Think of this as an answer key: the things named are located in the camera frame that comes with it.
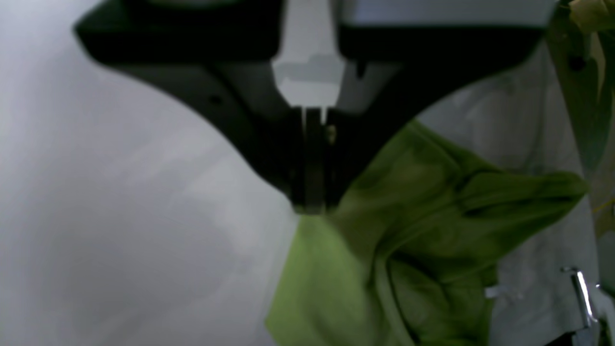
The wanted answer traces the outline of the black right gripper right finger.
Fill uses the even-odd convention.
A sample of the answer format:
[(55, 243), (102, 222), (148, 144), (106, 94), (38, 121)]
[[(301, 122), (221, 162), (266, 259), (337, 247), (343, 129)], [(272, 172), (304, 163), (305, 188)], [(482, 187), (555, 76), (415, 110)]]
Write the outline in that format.
[(350, 184), (408, 121), (451, 93), (523, 63), (545, 25), (338, 24), (340, 94), (315, 123), (315, 213)]

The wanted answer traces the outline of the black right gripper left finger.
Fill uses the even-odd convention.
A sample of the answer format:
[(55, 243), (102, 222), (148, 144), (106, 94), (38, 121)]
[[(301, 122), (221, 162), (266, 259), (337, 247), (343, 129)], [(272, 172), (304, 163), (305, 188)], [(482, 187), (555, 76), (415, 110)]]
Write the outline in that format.
[(163, 92), (217, 129), (299, 214), (305, 115), (275, 83), (283, 0), (101, 0), (74, 32), (97, 63)]

